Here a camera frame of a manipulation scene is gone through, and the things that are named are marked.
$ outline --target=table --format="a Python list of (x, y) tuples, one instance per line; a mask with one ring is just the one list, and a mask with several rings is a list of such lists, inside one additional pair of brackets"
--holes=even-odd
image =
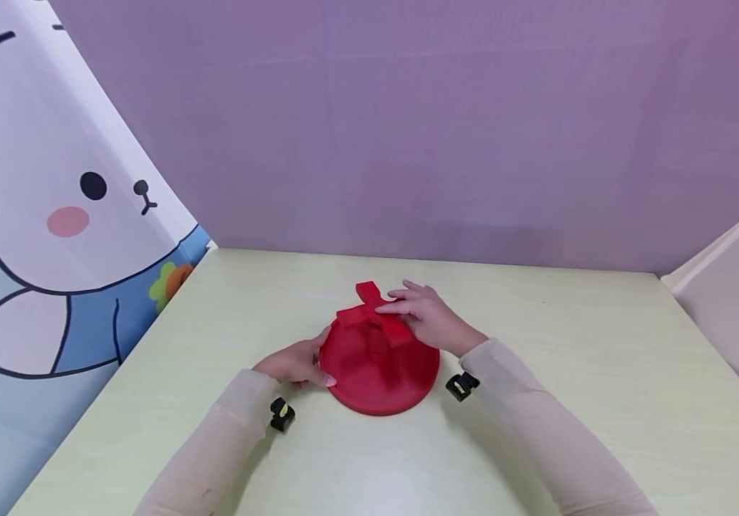
[[(210, 251), (12, 516), (130, 515), (232, 376), (358, 304), (354, 284), (435, 287), (579, 416), (668, 515), (739, 515), (739, 380), (649, 274)], [(291, 398), (222, 515), (555, 515), (475, 397), (444, 382), (388, 418)]]

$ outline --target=purple wall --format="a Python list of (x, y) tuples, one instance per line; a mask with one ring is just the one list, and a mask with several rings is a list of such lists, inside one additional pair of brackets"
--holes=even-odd
[(668, 272), (739, 221), (739, 0), (51, 0), (222, 246)]

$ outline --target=sleeve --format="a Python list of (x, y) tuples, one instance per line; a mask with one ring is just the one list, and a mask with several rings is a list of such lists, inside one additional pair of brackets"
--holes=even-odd
[(163, 468), (134, 516), (210, 516), (272, 418), (278, 384), (244, 369)]
[(476, 396), (519, 445), (563, 516), (657, 516), (613, 454), (504, 344), (473, 348), (461, 366), (481, 381)]

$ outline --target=red round base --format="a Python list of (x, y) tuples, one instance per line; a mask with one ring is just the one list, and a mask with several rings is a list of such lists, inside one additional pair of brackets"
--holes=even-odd
[(344, 328), (337, 320), (320, 349), (320, 367), (338, 381), (333, 395), (361, 414), (408, 411), (435, 384), (440, 352), (422, 342), (392, 349), (379, 328)]

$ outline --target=left hand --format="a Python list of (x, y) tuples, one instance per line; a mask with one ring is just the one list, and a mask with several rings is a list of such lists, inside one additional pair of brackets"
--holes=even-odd
[(324, 373), (318, 364), (318, 351), (326, 342), (330, 328), (327, 327), (319, 336), (310, 340), (293, 343), (288, 348), (262, 359), (252, 371), (272, 376), (280, 383), (292, 381), (298, 387), (309, 382), (322, 387), (331, 387), (336, 380)]

